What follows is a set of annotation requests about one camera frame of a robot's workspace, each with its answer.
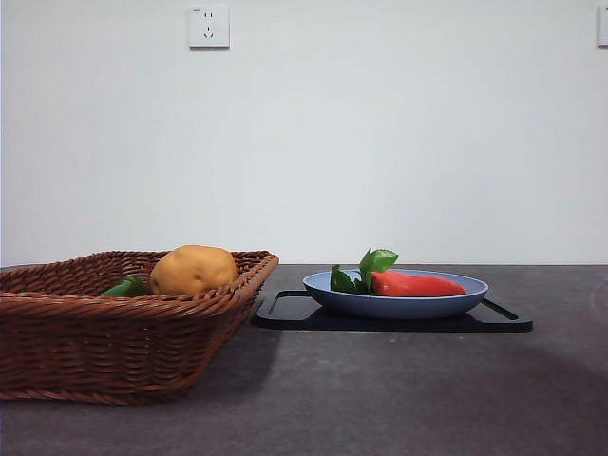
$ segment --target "brown wicker basket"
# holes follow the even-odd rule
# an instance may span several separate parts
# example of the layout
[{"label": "brown wicker basket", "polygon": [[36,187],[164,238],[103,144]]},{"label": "brown wicker basket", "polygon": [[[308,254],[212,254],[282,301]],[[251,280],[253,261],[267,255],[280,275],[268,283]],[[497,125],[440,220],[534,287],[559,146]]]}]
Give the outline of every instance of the brown wicker basket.
[{"label": "brown wicker basket", "polygon": [[151,404],[183,396],[249,315],[278,263],[233,252],[238,279],[203,295],[96,297],[147,285],[166,252],[104,252],[0,274],[0,400]]}]

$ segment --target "white power outlet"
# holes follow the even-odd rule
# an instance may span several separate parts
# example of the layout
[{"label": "white power outlet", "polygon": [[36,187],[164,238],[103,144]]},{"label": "white power outlet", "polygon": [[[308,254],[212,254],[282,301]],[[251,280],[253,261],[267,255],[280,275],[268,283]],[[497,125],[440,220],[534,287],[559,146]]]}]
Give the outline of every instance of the white power outlet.
[{"label": "white power outlet", "polygon": [[608,4],[598,7],[598,48],[608,48]]},{"label": "white power outlet", "polygon": [[230,11],[223,5],[202,5],[188,11],[190,48],[229,48]]}]

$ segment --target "black placemat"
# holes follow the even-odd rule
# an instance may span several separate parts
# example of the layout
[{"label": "black placemat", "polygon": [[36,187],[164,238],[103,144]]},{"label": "black placemat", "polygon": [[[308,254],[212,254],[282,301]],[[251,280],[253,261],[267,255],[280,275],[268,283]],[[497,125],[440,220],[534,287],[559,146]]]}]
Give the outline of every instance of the black placemat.
[{"label": "black placemat", "polygon": [[488,295],[467,313],[451,318],[387,320],[330,313],[305,290],[266,294],[252,323],[260,328],[307,331],[527,333],[533,328],[530,318]]}]

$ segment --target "red pepper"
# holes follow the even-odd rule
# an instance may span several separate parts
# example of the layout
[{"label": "red pepper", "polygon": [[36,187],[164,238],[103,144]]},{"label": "red pepper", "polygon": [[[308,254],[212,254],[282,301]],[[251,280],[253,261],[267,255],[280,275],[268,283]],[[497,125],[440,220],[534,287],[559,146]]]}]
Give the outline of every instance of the red pepper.
[{"label": "red pepper", "polygon": [[382,296],[453,296],[464,295],[465,288],[437,275],[409,275],[398,271],[371,273],[371,289]]}]

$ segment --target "green pepper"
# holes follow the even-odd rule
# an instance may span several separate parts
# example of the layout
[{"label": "green pepper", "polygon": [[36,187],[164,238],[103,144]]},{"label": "green pepper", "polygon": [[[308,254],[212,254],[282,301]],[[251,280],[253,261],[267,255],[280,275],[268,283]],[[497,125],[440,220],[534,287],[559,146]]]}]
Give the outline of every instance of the green pepper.
[{"label": "green pepper", "polygon": [[145,285],[136,275],[125,275],[114,283],[111,288],[100,294],[100,296],[112,297],[134,297],[140,295],[145,295]]},{"label": "green pepper", "polygon": [[330,289],[334,292],[351,293],[353,295],[371,295],[371,273],[385,272],[394,264],[398,256],[391,250],[369,249],[359,263],[361,278],[351,279],[345,272],[340,271],[340,265],[332,267]]}]

